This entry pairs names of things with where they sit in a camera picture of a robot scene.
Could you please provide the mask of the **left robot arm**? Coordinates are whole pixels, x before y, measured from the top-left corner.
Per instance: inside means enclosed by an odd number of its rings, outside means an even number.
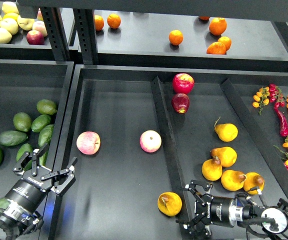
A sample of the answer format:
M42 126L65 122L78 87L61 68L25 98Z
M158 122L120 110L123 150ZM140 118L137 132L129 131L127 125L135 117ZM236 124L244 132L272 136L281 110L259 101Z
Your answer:
M48 150L49 145L45 143L32 153L24 152L13 168L21 178L1 198L0 205L0 229L7 240L41 229L44 220L37 209L48 193L63 196L76 181L75 164L78 159L73 157L65 168L51 170L40 165L40 157Z

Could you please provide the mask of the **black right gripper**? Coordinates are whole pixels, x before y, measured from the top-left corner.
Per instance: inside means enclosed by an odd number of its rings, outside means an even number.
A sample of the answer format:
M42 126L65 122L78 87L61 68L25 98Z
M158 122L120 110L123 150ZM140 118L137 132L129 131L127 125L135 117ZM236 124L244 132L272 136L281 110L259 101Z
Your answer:
M196 216L190 221L175 221L191 235L210 237L212 232L208 225L233 228L236 224L233 213L236 201L229 197L209 195L212 188L212 183L195 179L179 188L183 192L190 192L196 200Z

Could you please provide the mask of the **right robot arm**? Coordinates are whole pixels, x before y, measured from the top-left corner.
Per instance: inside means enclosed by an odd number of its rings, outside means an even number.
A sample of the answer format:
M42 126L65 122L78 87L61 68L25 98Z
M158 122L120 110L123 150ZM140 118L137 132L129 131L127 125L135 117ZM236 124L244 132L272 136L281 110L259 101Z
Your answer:
M246 238L250 235L260 239L288 240L288 202L280 199L276 206L269 206L258 186L252 187L256 191L261 204L257 204L251 197L250 190L242 191L233 198L214 196L210 193L213 185L209 182L191 180L181 188L190 192L195 199L194 218L180 221L190 234L211 236L211 225L233 228L238 226L245 229Z

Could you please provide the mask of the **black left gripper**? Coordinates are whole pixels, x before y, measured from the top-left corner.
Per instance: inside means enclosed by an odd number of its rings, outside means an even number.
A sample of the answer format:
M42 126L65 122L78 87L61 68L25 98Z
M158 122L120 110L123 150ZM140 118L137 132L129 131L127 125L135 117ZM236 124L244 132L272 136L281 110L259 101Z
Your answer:
M12 171L16 175L23 175L5 198L17 203L30 213L33 213L51 190L58 196L63 196L75 183L75 164L77 157L73 157L66 168L51 171L45 166L40 166L40 158L49 150L49 144L45 143L37 151L30 153L25 151L16 162ZM26 165L31 162L31 169L25 171Z

